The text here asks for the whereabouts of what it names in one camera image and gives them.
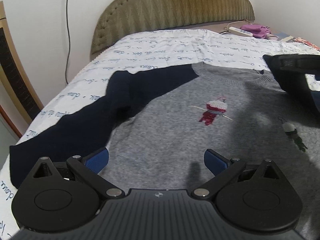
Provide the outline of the wooden framed furniture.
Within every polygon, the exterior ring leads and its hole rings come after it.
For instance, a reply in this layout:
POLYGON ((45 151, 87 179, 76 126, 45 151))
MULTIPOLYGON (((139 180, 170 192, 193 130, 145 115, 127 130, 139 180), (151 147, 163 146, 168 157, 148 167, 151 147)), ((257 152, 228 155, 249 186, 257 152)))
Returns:
POLYGON ((15 48, 1 2, 1 117, 21 138, 43 109, 43 103, 31 85, 15 48))

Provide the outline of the colourful patterned fabric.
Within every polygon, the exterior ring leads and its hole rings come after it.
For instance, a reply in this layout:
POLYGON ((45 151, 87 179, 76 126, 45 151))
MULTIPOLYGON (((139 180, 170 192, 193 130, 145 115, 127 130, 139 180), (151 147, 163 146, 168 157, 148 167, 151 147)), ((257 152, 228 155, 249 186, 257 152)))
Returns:
POLYGON ((320 48, 318 46, 316 46, 315 44, 301 38, 301 37, 293 37, 293 36, 287 36, 285 38, 282 38, 281 41, 283 42, 298 42, 304 45, 307 45, 317 51, 320 51, 320 48))

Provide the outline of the olive upholstered headboard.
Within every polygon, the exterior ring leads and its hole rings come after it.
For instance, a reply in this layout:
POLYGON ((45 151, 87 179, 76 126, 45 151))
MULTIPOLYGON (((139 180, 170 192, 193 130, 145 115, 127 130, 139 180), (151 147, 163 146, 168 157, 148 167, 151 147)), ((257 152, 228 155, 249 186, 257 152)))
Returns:
POLYGON ((114 0, 99 17, 91 55, 134 33, 254 19, 249 0, 114 0))

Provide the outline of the white bedsheet with blue script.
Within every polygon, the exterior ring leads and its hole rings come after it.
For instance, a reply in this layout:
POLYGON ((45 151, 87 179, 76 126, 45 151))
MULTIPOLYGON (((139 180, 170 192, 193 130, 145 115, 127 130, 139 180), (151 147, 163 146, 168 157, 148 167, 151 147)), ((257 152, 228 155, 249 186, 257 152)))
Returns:
POLYGON ((115 71, 136 73, 197 62, 219 67, 266 70, 263 62, 265 54, 318 54, 318 51, 298 42, 244 38, 202 29, 161 30, 126 36, 82 69, 40 111, 22 140, 37 136, 63 116, 98 100, 115 71))

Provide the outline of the purple cloth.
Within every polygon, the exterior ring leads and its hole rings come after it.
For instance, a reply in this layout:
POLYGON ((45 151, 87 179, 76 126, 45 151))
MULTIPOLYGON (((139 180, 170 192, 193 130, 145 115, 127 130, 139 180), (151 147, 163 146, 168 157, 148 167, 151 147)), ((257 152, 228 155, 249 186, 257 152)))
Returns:
POLYGON ((271 34, 269 27, 260 24, 244 24, 240 29, 252 33, 255 38, 267 38, 271 34))

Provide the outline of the grey and navy knit sweater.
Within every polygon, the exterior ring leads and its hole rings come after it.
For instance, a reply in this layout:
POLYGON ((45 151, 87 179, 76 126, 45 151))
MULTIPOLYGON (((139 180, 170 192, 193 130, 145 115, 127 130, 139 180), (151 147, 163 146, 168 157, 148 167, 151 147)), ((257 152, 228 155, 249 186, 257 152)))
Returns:
POLYGON ((40 157, 65 161, 107 147, 101 176, 123 190, 194 189, 203 155, 276 162, 304 204, 298 231, 319 239, 319 111, 304 77, 204 63, 115 72, 103 96, 10 148, 19 187, 40 157))

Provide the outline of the white power strip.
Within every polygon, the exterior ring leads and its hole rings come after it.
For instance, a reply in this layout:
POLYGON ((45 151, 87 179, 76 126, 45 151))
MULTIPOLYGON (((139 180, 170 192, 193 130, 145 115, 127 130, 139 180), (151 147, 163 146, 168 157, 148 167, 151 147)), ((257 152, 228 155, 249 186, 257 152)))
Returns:
POLYGON ((236 27, 228 27, 228 32, 237 36, 253 37, 253 34, 250 33, 249 31, 245 31, 236 27))

